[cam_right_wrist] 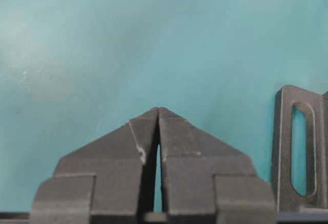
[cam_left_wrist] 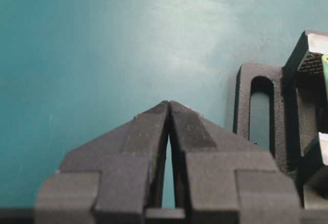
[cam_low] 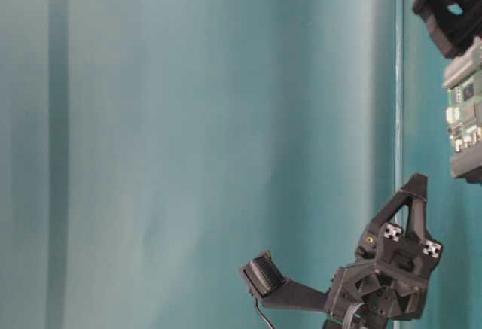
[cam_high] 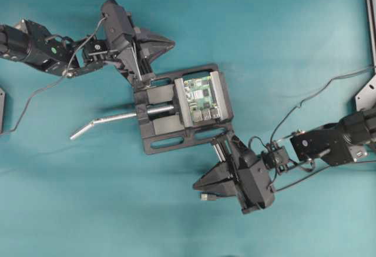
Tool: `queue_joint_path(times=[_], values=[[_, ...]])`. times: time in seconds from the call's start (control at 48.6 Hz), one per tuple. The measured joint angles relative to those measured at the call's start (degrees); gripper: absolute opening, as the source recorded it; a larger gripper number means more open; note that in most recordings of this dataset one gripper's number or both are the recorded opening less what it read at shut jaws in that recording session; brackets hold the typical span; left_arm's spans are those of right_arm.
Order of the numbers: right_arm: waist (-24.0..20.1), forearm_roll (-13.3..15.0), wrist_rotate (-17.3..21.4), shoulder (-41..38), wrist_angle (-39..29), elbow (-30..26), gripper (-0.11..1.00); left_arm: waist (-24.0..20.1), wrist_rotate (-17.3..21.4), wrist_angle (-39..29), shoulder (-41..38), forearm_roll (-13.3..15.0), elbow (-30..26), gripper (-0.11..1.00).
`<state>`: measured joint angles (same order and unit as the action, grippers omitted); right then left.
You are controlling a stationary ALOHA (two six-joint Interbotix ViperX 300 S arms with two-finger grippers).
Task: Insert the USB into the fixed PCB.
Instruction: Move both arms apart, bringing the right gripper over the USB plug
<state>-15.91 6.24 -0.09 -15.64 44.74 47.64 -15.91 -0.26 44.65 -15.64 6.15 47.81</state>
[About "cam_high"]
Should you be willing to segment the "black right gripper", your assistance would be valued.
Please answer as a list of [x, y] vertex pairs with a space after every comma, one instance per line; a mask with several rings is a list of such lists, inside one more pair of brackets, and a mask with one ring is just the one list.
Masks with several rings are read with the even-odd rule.
[[[244, 215], [273, 204], [274, 187], [261, 157], [246, 147], [234, 132], [221, 133], [210, 144], [219, 163], [193, 184], [194, 190], [223, 197], [235, 196], [237, 190]], [[232, 161], [236, 165], [236, 187], [226, 161]]]

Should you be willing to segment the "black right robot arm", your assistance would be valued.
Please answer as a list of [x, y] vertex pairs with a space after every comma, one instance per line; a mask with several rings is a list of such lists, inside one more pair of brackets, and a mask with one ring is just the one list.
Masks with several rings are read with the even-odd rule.
[[[335, 167], [356, 163], [367, 156], [365, 145], [375, 145], [375, 109], [355, 112], [337, 123], [330, 123], [308, 132], [295, 132], [290, 142], [299, 161], [314, 165], [316, 159]], [[211, 141], [219, 162], [193, 184], [201, 191], [202, 200], [235, 196], [244, 214], [265, 209], [275, 200], [276, 189], [269, 172], [288, 172], [291, 159], [283, 146], [273, 142], [267, 152], [257, 155], [235, 136], [223, 133]]]

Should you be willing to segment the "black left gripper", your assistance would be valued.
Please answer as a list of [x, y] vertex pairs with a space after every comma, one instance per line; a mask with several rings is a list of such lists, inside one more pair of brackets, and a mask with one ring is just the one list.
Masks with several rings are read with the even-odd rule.
[[175, 42], [146, 28], [134, 27], [134, 31], [124, 7], [115, 0], [105, 1], [100, 10], [109, 55], [117, 70], [134, 88], [151, 86], [155, 73], [150, 63], [173, 49]]

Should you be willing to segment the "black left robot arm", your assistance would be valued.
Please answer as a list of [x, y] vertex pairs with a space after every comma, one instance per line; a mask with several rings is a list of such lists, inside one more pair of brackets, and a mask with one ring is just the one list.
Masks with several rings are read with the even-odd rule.
[[104, 39], [88, 36], [74, 41], [27, 19], [15, 26], [1, 25], [1, 58], [68, 78], [114, 65], [131, 86], [150, 86], [156, 77], [150, 64], [175, 42], [135, 26], [131, 14], [115, 0], [105, 1], [100, 10]]

